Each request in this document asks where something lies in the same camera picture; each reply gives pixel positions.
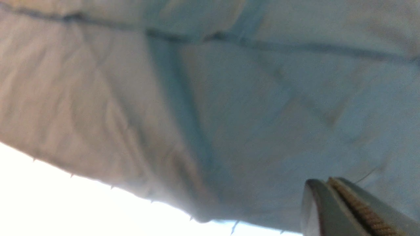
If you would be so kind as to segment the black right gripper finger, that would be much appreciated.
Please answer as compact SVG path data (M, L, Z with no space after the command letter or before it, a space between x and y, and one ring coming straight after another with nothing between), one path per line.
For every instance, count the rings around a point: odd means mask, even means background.
M303 236L418 236L419 223L342 177L305 182Z

